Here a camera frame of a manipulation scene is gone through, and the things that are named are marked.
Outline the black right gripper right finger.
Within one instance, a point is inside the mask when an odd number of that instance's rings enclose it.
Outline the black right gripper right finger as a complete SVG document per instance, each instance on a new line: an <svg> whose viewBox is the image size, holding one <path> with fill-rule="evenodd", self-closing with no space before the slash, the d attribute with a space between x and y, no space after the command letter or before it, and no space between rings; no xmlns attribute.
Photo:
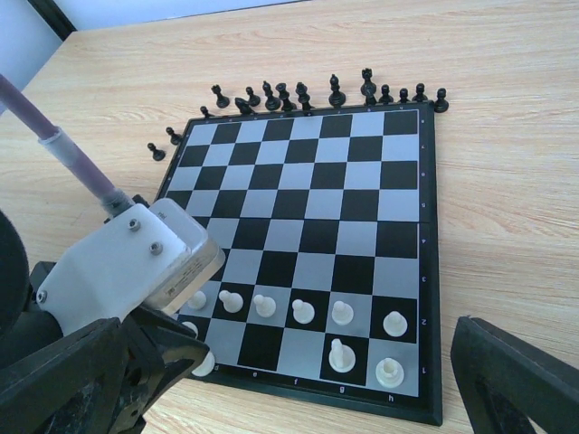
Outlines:
<svg viewBox="0 0 579 434"><path fill-rule="evenodd" d="M490 322L458 319L451 364L474 432L578 431L578 370Z"/></svg>

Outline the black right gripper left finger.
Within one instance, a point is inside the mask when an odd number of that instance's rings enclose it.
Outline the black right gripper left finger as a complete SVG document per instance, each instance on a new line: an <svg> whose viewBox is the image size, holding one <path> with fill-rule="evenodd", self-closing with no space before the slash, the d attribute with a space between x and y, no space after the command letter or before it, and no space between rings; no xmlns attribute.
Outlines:
<svg viewBox="0 0 579 434"><path fill-rule="evenodd" d="M110 318L5 367L1 431L107 433L127 363L127 339Z"/></svg>

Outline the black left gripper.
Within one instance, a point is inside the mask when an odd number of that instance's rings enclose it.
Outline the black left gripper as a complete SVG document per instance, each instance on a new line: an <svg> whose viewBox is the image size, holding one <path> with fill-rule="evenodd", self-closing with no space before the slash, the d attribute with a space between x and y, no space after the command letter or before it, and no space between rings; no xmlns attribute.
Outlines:
<svg viewBox="0 0 579 434"><path fill-rule="evenodd" d="M123 321L128 364L109 426L110 433L140 433L144 414L173 385L201 365L209 347L197 333L160 311L142 306Z"/></svg>

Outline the white queen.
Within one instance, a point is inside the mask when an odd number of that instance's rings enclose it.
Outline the white queen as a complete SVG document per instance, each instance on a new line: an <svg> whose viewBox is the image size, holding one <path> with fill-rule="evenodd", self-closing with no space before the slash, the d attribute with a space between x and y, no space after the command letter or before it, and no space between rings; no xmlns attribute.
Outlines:
<svg viewBox="0 0 579 434"><path fill-rule="evenodd" d="M203 361L191 371L195 377L205 377L214 371L215 357L212 351L209 351Z"/></svg>

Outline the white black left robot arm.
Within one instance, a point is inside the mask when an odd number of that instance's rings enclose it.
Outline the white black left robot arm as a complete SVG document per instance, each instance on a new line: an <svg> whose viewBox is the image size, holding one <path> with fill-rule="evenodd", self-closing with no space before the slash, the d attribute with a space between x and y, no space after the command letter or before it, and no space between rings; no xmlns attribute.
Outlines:
<svg viewBox="0 0 579 434"><path fill-rule="evenodd" d="M145 412L207 361L208 346L149 307L64 335L32 300L54 269L29 269L15 227L1 219L1 431L141 432Z"/></svg>

